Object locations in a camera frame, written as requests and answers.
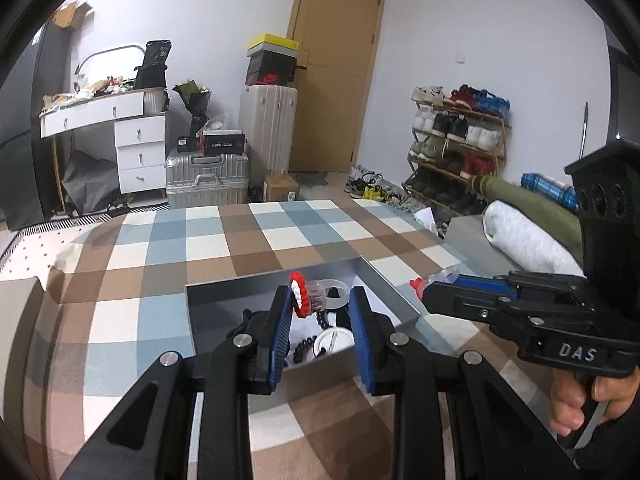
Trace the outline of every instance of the drawer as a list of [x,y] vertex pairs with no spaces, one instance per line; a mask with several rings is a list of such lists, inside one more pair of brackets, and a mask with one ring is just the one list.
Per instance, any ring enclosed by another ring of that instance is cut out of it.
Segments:
[[138,170],[118,171],[120,191],[134,193],[145,189],[161,189],[166,187],[166,173],[164,166],[151,166]]
[[115,123],[116,146],[164,142],[165,116],[140,117]]
[[166,161],[164,141],[116,148],[118,170],[162,166]]
[[73,130],[89,124],[103,123],[142,115],[144,93],[134,92],[97,98],[42,117],[41,137]]

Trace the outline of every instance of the white desk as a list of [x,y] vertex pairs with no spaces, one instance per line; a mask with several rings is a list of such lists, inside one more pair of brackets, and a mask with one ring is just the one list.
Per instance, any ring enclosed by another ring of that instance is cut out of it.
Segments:
[[[114,123],[120,191],[132,193],[165,188],[166,113],[146,113],[149,109],[158,109],[159,90],[164,103],[164,89],[144,89],[97,97],[45,112],[40,116],[40,136],[52,137],[82,126],[111,121]],[[56,174],[59,174],[58,162],[54,164]]]

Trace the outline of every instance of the checkered rug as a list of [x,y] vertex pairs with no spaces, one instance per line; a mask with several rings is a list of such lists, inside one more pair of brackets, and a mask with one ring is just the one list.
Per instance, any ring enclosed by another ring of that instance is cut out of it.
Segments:
[[[415,297],[416,276],[452,264],[473,272],[411,216],[347,197],[144,212],[76,238],[50,271],[25,383],[26,445],[39,476],[60,477],[161,353],[193,354],[186,283],[358,256],[422,314],[421,342],[444,354],[480,351],[544,416],[546,370],[518,361],[486,327],[428,315]],[[255,477],[384,478],[391,413],[392,400],[347,383],[252,415]]]

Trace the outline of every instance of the human hand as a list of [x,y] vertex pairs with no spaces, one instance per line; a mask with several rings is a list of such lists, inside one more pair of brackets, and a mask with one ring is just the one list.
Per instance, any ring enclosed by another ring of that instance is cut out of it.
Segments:
[[[551,410],[549,425],[561,436],[567,436],[584,424],[581,408],[587,400],[587,392],[576,381],[572,372],[554,370],[554,384],[551,387]],[[608,400],[609,405],[599,424],[624,415],[634,401],[640,386],[640,369],[629,377],[613,379],[598,377],[593,381],[591,397],[597,402]]]

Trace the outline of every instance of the silver suitcase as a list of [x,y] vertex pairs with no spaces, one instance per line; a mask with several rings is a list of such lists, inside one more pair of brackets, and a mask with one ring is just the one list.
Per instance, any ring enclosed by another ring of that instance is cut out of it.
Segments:
[[249,184],[262,186],[268,174],[289,171],[298,91],[286,86],[245,86],[238,128],[248,145]]
[[245,155],[169,154],[166,197],[171,209],[246,202],[249,158]]

